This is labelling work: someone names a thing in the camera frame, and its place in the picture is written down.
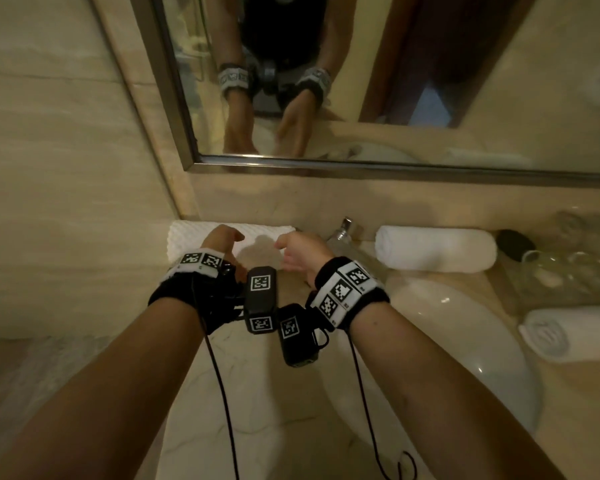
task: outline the rolled towel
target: rolled towel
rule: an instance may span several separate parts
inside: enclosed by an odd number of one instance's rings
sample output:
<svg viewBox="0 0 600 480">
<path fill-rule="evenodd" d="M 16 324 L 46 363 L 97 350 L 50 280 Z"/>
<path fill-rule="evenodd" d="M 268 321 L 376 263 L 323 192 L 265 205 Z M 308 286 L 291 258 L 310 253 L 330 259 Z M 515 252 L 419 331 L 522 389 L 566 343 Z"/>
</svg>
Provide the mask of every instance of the rolled towel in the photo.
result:
<svg viewBox="0 0 600 480">
<path fill-rule="evenodd" d="M 600 360 L 600 306 L 533 310 L 518 330 L 549 362 Z"/>
<path fill-rule="evenodd" d="M 173 263 L 184 253 L 198 249 L 204 238 L 215 229 L 218 222 L 174 221 L 167 237 L 167 257 Z M 227 224 L 244 234 L 244 241 L 236 242 L 233 255 L 247 267 L 273 266 L 281 268 L 281 254 L 272 243 L 287 232 L 296 230 L 291 226 L 261 226 L 254 224 Z"/>
<path fill-rule="evenodd" d="M 478 273 L 497 254 L 493 236 L 480 229 L 382 226 L 376 233 L 376 257 L 394 269 Z"/>
</svg>

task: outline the hand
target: hand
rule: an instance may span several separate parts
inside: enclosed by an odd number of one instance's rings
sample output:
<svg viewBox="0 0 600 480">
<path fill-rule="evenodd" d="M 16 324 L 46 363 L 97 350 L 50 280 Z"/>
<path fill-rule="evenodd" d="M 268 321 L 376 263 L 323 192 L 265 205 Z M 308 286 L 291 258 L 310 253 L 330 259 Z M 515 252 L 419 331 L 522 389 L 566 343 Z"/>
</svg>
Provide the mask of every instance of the hand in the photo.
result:
<svg viewBox="0 0 600 480">
<path fill-rule="evenodd" d="M 213 249 L 224 253 L 224 260 L 235 266 L 236 281 L 245 283 L 247 281 L 247 270 L 236 260 L 233 255 L 233 245 L 244 240 L 244 236 L 233 227 L 220 224 L 213 229 L 202 242 L 203 248 Z"/>
<path fill-rule="evenodd" d="M 249 96 L 234 89 L 227 93 L 229 117 L 224 126 L 224 153 L 257 155 L 253 145 L 253 105 Z"/>
<path fill-rule="evenodd" d="M 282 234 L 274 247 L 285 250 L 282 269 L 306 273 L 306 280 L 314 289 L 316 275 L 322 266 L 335 257 L 320 236 L 307 232 Z"/>
<path fill-rule="evenodd" d="M 287 135 L 289 129 L 294 129 L 292 155 L 295 158 L 302 158 L 306 151 L 306 145 L 311 138 L 316 109 L 315 96 L 309 89 L 305 89 L 289 103 L 282 116 L 276 137 L 280 142 Z"/>
</svg>

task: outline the towel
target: towel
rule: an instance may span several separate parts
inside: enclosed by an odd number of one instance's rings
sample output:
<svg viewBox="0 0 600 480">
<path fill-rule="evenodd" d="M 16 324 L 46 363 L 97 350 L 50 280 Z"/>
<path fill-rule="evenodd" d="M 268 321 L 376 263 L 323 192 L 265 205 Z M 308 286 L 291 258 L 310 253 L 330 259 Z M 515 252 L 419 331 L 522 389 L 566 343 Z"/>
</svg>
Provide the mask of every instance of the towel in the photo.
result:
<svg viewBox="0 0 600 480">
<path fill-rule="evenodd" d="M 480 229 L 382 226 L 376 233 L 376 256 L 393 269 L 478 273 L 497 254 L 493 236 Z"/>
<path fill-rule="evenodd" d="M 184 253 L 202 246 L 204 238 L 215 229 L 218 222 L 174 221 L 167 238 L 167 257 L 173 263 Z M 236 242 L 233 255 L 247 268 L 273 266 L 282 268 L 281 252 L 273 243 L 280 234 L 296 230 L 291 226 L 260 226 L 253 224 L 227 224 L 244 234 L 244 241 Z"/>
<path fill-rule="evenodd" d="M 600 306 L 533 310 L 518 330 L 549 362 L 600 360 Z"/>
</svg>

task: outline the mirror frame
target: mirror frame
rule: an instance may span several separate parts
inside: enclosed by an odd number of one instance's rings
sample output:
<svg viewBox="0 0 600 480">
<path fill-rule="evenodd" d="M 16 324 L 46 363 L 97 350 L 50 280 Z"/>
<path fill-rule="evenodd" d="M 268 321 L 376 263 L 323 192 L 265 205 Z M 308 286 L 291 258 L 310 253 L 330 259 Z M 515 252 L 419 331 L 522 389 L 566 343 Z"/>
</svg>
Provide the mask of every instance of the mirror frame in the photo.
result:
<svg viewBox="0 0 600 480">
<path fill-rule="evenodd" d="M 182 168 L 190 173 L 246 173 L 296 177 L 600 188 L 600 173 L 316 161 L 262 155 L 203 155 L 198 151 L 162 0 L 131 0 L 131 5 L 158 85 Z"/>
</svg>

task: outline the oval sink basin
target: oval sink basin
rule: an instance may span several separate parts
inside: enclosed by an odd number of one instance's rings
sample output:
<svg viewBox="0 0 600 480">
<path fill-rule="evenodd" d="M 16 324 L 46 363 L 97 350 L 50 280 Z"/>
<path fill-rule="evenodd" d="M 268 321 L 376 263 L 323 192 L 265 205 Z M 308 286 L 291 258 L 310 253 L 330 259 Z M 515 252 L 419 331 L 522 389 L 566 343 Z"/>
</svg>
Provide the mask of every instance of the oval sink basin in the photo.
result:
<svg viewBox="0 0 600 480">
<path fill-rule="evenodd" d="M 400 313 L 480 379 L 526 430 L 535 430 L 541 411 L 541 383 L 517 341 L 496 315 L 464 293 L 428 280 L 408 279 L 390 295 Z M 419 478 L 431 478 L 380 387 L 364 363 L 358 362 L 380 454 L 395 465 L 401 452 L 407 450 L 416 459 Z M 320 353 L 317 364 L 339 416 L 355 434 L 371 444 L 351 348 L 344 332 L 331 336 L 331 344 Z"/>
</svg>

